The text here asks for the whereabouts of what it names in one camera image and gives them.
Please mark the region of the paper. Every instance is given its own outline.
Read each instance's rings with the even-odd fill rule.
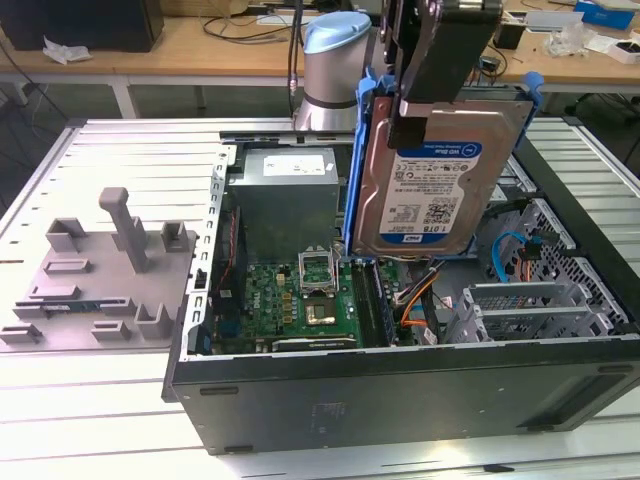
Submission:
[[[81,60],[89,60],[93,58],[89,54],[87,47],[67,47],[66,45],[58,45],[44,37],[45,47],[42,49],[47,57],[52,60],[66,65],[68,62],[79,62]]]
[[[620,39],[607,37],[606,35],[596,35],[587,42],[585,47],[594,52],[607,53],[611,45],[615,45]]]

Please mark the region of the black box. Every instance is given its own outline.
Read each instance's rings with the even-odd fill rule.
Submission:
[[[520,44],[525,28],[526,25],[522,23],[501,23],[493,35],[493,45],[496,48],[515,50]]]
[[[52,42],[89,50],[148,52],[162,33],[160,0],[2,0],[2,28],[16,50]]]

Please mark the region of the sticker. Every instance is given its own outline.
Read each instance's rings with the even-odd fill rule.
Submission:
[[[429,327],[424,328],[424,339],[429,345],[437,345],[438,337],[431,331]]]
[[[389,243],[433,243],[446,237],[464,198],[460,178],[478,164],[482,145],[427,142],[398,150],[387,188],[380,235]]]
[[[68,312],[69,310],[71,310],[71,307],[69,305],[43,305],[42,309],[47,312]]]
[[[322,155],[269,155],[264,158],[264,176],[324,175]]]
[[[451,298],[451,297],[442,297],[440,299],[440,302],[442,303],[442,305],[444,305],[444,308],[446,308],[447,310],[453,310],[453,298]]]

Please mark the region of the side panel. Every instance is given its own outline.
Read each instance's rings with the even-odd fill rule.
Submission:
[[[563,363],[555,355],[573,347],[609,350],[606,343],[617,343],[619,358],[626,351],[633,361]],[[443,348],[409,356],[398,352],[180,363],[176,378],[205,370],[214,376],[226,370],[232,377],[229,367],[247,376],[253,376],[249,372],[257,367],[260,375],[262,364],[271,367],[270,375],[262,378],[274,380],[180,384],[174,378],[174,389],[213,454],[566,431],[639,383],[637,343],[521,344],[519,348]],[[483,358],[497,363],[496,351],[502,351],[502,366],[483,368]],[[545,351],[547,363],[562,364],[542,365],[544,360],[537,354]],[[527,352],[531,360],[521,361]],[[387,362],[406,365],[409,359],[413,373],[382,374]],[[345,376],[309,378],[320,364],[327,372],[341,368]],[[353,370],[371,374],[349,376]]]

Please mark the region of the table leg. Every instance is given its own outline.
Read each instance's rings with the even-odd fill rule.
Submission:
[[[23,83],[2,84],[2,91],[21,107],[24,107],[29,102],[29,99],[24,94],[24,90],[22,90],[23,85]]]
[[[131,94],[129,82],[124,79],[117,79],[111,83],[111,88],[113,88],[113,94],[118,102],[122,118],[140,118],[138,107]]]
[[[193,87],[193,91],[196,95],[196,107],[198,110],[204,110],[207,108],[207,99],[204,96],[204,87],[197,85]]]

